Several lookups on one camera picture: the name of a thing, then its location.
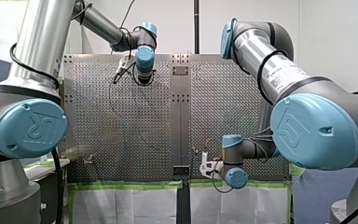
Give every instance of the pegboard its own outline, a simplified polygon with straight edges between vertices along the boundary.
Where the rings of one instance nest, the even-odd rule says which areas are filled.
[[[72,182],[171,180],[170,64],[157,57],[152,85],[113,84],[121,56],[67,56],[65,108],[75,147]]]
[[[248,137],[255,132],[260,96],[252,77],[218,55],[186,56],[181,66],[188,66],[189,72],[179,77],[173,71],[183,68],[177,67],[175,57],[156,55],[154,83],[139,87],[128,75],[112,84],[121,55],[66,56],[71,182],[172,180],[172,166],[178,161],[191,166],[192,178],[201,178],[202,151],[207,150],[210,159],[220,157],[224,134]],[[181,101],[189,97],[188,106],[172,102],[178,100],[177,92],[184,93]],[[177,132],[177,124],[182,131]],[[176,140],[185,133],[188,139],[178,147]],[[288,176],[282,158],[268,163],[246,160],[244,168],[252,179]]]
[[[219,56],[192,55],[190,157],[192,177],[200,173],[201,154],[209,160],[221,157],[222,136],[256,133],[260,94],[255,79],[243,73],[232,61]],[[244,169],[251,179],[284,180],[288,178],[287,161],[282,158],[245,160]]]

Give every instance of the metal frame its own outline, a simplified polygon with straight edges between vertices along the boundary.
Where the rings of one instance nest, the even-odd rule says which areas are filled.
[[[74,115],[74,109],[73,109],[73,101],[76,94],[79,94],[79,92],[74,92],[74,63],[83,63],[82,66],[92,66],[93,63],[106,63],[111,64],[113,66],[113,63],[118,63],[118,61],[121,59],[122,55],[66,55],[64,56],[64,73],[65,73],[65,95],[64,95],[64,101],[65,101],[65,110],[66,113],[69,116],[69,132],[66,136],[66,148],[67,148],[67,155],[68,158],[72,159],[74,164],[77,162],[83,163],[83,161],[78,160],[79,158],[79,152],[76,147],[75,142],[75,136],[74,136],[74,120],[71,118]],[[169,108],[170,108],[170,117],[169,117],[169,123],[170,123],[170,152],[171,152],[171,162],[172,166],[170,167],[171,174],[173,176],[173,168],[174,166],[176,168],[180,166],[191,166],[190,174],[193,178],[201,178],[201,174],[199,171],[199,165],[197,164],[198,161],[193,161],[200,159],[200,151],[203,150],[203,148],[200,147],[200,143],[197,146],[193,146],[194,143],[192,143],[192,136],[191,132],[197,132],[198,129],[196,127],[192,127],[192,124],[194,122],[200,122],[199,120],[192,120],[192,110],[195,108],[192,104],[198,104],[200,102],[200,96],[197,95],[198,92],[203,91],[197,89],[197,85],[215,85],[215,82],[219,82],[221,80],[225,80],[225,77],[220,76],[229,76],[229,78],[236,78],[235,80],[228,80],[227,83],[229,85],[235,85],[234,87],[237,88],[235,91],[241,92],[242,88],[243,91],[245,91],[244,94],[250,95],[252,102],[247,103],[243,102],[243,105],[241,108],[244,108],[246,106],[250,106],[254,110],[252,114],[248,115],[248,117],[252,117],[250,120],[251,126],[250,127],[244,127],[238,126],[237,127],[229,128],[228,130],[231,130],[229,132],[240,132],[241,129],[245,130],[244,134],[250,134],[250,132],[254,132],[256,128],[257,123],[257,110],[259,107],[259,94],[256,89],[255,81],[251,77],[247,77],[245,74],[241,72],[240,69],[234,64],[232,61],[225,61],[222,60],[218,55],[187,55],[187,54],[173,54],[173,55],[156,55],[156,62],[161,63],[164,62],[169,66],[169,89],[167,92],[164,92],[163,97],[167,97],[166,94],[169,94]],[[216,67],[222,66],[219,68],[218,71],[215,73],[213,72],[211,76],[214,77],[203,77],[204,79],[201,80],[198,83],[195,83],[195,78],[198,78],[200,73],[202,72],[202,69],[205,68],[208,71],[212,71]],[[240,86],[236,82],[243,83],[243,86]],[[206,90],[211,90],[212,87],[205,87]],[[233,100],[232,102],[228,102],[228,109],[233,106],[232,104],[242,104],[241,99],[240,100]],[[234,115],[231,115],[231,118],[228,120],[228,126],[232,125],[232,123],[237,122],[236,118],[238,117],[238,113],[243,113],[243,110],[234,111],[232,112]],[[206,123],[206,125],[203,125],[202,127],[206,128],[207,131],[212,129],[214,126],[208,126],[209,122],[213,123],[213,120],[205,120],[203,121]],[[211,147],[213,148],[211,156],[219,156],[220,154],[220,137],[217,136],[219,139],[214,139],[213,143],[211,144]],[[288,162],[285,161],[284,158],[279,157],[276,159],[271,159],[267,163],[261,163],[257,160],[246,160],[245,161],[245,170],[250,174],[251,179],[256,180],[289,180],[289,168],[288,168]],[[189,175],[180,175],[176,176],[177,179],[188,179]],[[132,179],[136,181],[160,181],[162,179]],[[82,179],[82,181],[92,181],[92,179]]]
[[[69,117],[69,131],[66,136],[66,154],[68,158],[72,160],[71,165],[69,167],[69,181],[93,181],[95,178],[85,178],[79,179],[74,178],[71,174],[75,174],[79,172],[77,169],[81,166],[86,166],[89,164],[93,164],[94,157],[89,157],[86,160],[82,158],[84,156],[76,145],[76,135],[75,135],[75,120],[74,114],[77,111],[74,110],[74,101],[81,100],[76,96],[77,94],[82,94],[75,87],[75,75],[76,71],[74,71],[74,66],[80,66],[78,69],[92,69],[96,63],[105,64],[106,69],[110,69],[108,74],[113,76],[116,69],[115,66],[118,65],[119,60],[122,58],[122,55],[66,55],[64,56],[64,87],[65,87],[65,95],[64,95],[64,103],[65,110]],[[215,141],[211,144],[212,150],[210,153],[211,156],[219,156],[220,152],[220,137],[217,134],[225,134],[225,132],[233,131],[233,132],[242,132],[241,134],[250,135],[253,134],[256,130],[258,110],[259,110],[259,102],[260,96],[258,94],[258,90],[256,88],[255,81],[251,77],[247,77],[245,74],[241,72],[238,66],[232,61],[224,61],[218,55],[187,55],[187,54],[173,54],[173,55],[156,55],[156,65],[161,68],[161,64],[163,63],[164,67],[169,67],[169,70],[164,70],[165,73],[163,76],[168,76],[168,89],[164,90],[163,93],[159,93],[156,96],[152,97],[162,97],[164,99],[168,99],[169,103],[167,107],[169,108],[168,118],[169,118],[169,132],[170,132],[170,154],[169,158],[171,160],[171,164],[167,165],[167,169],[169,169],[169,173],[171,177],[169,178],[137,178],[131,179],[135,181],[162,181],[162,180],[182,180],[183,187],[177,191],[177,219],[176,222],[178,224],[191,223],[191,210],[190,210],[190,187],[189,187],[189,179],[190,178],[202,178],[199,170],[199,165],[195,159],[200,159],[201,151],[205,148],[200,147],[200,139],[213,137],[216,138]],[[107,73],[104,70],[99,69],[98,71],[102,71],[105,75]],[[102,76],[103,74],[89,74],[90,76]],[[95,83],[92,83],[92,77],[89,80],[90,88],[95,88],[93,86]],[[235,100],[231,100],[231,96],[228,95],[228,98],[224,99],[214,99],[214,102],[206,102],[205,104],[220,104],[223,102],[223,105],[213,105],[212,108],[223,108],[222,111],[213,111],[210,113],[210,116],[205,116],[205,118],[198,120],[199,117],[203,117],[202,113],[208,114],[208,111],[203,112],[202,110],[197,111],[197,106],[202,107],[204,105],[197,105],[200,102],[203,102],[203,96],[200,95],[204,90],[213,92],[215,91],[215,84],[222,84],[221,81],[225,81],[227,86],[227,90],[223,90],[222,92],[218,92],[217,94],[232,94],[232,97],[235,98],[235,95],[238,94],[246,94],[247,98],[246,102],[243,98],[240,97],[235,98]],[[103,95],[94,96],[94,97],[104,97],[106,98],[106,93],[101,93]],[[231,106],[238,106],[240,108],[244,108],[250,106],[250,108],[245,108],[245,112],[243,110],[237,111],[235,108],[230,108]],[[245,114],[245,117],[252,117],[249,127],[244,127],[241,123],[241,113]],[[230,128],[221,128],[216,127],[219,123],[214,123],[221,118],[229,117],[229,120],[226,120],[227,125],[239,125],[238,127],[230,127]],[[201,122],[201,126],[195,126],[195,122]],[[283,158],[271,159],[268,163],[261,163],[257,160],[247,160],[244,165],[245,170],[251,176],[251,179],[256,180],[288,180],[290,179],[289,175],[289,167],[288,162]]]

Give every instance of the end effector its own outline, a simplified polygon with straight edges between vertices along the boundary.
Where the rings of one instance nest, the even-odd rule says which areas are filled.
[[[136,72],[133,72],[136,73],[138,81],[143,85],[148,84],[154,72],[156,39],[157,27],[153,23],[144,22],[142,26],[135,27],[133,32],[123,33],[120,42],[110,45],[113,51],[137,49],[134,59],[129,55],[120,61],[115,78],[123,76],[131,66],[135,66]]]

